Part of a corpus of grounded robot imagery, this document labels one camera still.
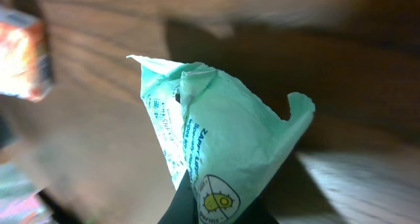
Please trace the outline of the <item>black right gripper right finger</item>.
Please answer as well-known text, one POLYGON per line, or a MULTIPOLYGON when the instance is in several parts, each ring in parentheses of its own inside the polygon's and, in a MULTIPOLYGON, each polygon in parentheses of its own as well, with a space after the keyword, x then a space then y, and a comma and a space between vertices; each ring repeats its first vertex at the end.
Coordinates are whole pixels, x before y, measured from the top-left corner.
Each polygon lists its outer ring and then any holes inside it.
POLYGON ((261 198, 257 197, 234 224, 278 224, 278 221, 267 210, 261 198))

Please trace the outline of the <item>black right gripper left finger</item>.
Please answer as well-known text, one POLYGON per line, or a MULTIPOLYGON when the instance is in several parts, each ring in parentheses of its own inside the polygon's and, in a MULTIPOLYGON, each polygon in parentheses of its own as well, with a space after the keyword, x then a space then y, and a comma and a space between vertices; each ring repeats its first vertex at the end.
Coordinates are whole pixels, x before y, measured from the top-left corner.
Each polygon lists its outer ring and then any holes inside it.
POLYGON ((197 202, 193 195, 188 170, 165 214, 158 224, 198 224, 197 202))

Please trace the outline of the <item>teal snack packet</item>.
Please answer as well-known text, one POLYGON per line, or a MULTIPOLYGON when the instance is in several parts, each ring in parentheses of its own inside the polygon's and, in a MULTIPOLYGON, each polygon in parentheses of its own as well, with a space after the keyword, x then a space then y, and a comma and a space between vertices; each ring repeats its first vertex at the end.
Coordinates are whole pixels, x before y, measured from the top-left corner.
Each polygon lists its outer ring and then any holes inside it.
POLYGON ((260 195, 312 122, 298 92, 281 119, 238 78, 201 62, 135 56, 140 97, 172 182, 188 170, 199 223, 233 223, 260 195))

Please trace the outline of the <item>orange tissue pack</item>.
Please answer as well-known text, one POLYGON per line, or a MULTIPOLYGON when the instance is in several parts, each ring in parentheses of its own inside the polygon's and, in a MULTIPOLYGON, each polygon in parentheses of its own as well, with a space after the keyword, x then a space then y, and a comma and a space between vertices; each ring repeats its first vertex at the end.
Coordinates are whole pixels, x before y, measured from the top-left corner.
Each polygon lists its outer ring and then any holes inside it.
POLYGON ((1 94, 41 101, 53 86, 42 21, 1 7, 1 94))

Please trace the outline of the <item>round clear packaged item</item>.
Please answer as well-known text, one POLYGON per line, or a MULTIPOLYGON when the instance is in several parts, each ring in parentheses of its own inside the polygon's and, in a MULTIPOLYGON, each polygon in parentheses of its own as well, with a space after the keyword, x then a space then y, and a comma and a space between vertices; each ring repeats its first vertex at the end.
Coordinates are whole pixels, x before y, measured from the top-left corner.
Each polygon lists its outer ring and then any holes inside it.
POLYGON ((1 224, 52 223, 38 190, 14 164, 1 164, 1 224))

